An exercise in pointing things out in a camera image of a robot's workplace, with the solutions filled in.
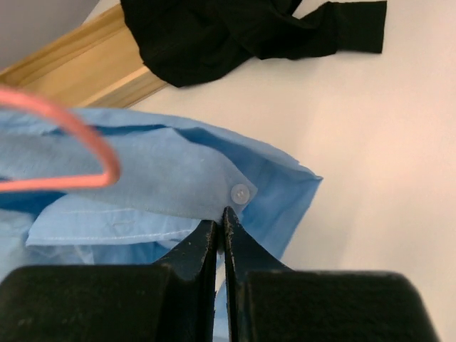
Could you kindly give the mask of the light blue shirt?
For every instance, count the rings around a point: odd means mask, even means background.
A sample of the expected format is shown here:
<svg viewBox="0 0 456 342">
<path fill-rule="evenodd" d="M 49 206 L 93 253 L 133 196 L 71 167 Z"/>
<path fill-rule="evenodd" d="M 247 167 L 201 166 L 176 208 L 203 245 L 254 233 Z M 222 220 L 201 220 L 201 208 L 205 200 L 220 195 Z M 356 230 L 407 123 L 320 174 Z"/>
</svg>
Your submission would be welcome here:
<svg viewBox="0 0 456 342">
<path fill-rule="evenodd" d="M 116 187 L 1 193 L 1 283 L 25 266 L 147 265 L 217 225 L 211 341 L 231 341 L 223 214 L 280 261 L 321 184 L 285 152 L 187 118 L 80 109 L 117 152 Z"/>
</svg>

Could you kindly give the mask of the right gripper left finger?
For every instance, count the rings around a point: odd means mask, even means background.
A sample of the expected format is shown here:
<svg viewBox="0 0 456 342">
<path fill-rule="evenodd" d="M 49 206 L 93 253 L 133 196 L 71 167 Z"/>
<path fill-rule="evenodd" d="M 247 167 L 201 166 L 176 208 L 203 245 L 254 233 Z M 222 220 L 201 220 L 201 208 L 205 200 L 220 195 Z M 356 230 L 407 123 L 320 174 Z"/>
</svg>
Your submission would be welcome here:
<svg viewBox="0 0 456 342">
<path fill-rule="evenodd" d="M 211 341 L 217 225 L 147 265 L 25 266 L 1 283 L 3 341 Z"/>
</svg>

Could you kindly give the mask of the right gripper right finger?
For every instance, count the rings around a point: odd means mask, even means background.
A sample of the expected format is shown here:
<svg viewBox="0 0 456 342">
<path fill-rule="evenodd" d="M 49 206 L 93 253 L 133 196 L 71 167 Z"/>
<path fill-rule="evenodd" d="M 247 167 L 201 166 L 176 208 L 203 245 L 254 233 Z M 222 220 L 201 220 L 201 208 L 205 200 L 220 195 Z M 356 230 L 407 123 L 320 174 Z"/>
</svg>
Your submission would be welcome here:
<svg viewBox="0 0 456 342">
<path fill-rule="evenodd" d="M 418 290 L 389 271 L 295 271 L 223 214 L 231 341 L 436 341 Z"/>
</svg>

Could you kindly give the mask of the pink wire hanger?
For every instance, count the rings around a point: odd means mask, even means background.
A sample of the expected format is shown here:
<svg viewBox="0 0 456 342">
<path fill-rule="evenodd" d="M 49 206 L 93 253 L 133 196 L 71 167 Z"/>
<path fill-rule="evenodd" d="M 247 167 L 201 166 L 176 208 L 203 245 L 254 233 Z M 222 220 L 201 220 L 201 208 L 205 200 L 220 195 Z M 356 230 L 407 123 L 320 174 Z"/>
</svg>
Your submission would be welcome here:
<svg viewBox="0 0 456 342">
<path fill-rule="evenodd" d="M 1 88 L 1 107 L 50 121 L 64 135 L 1 129 L 1 191 L 107 191 L 119 183 L 117 152 L 77 115 L 49 100 L 12 88 Z"/>
</svg>

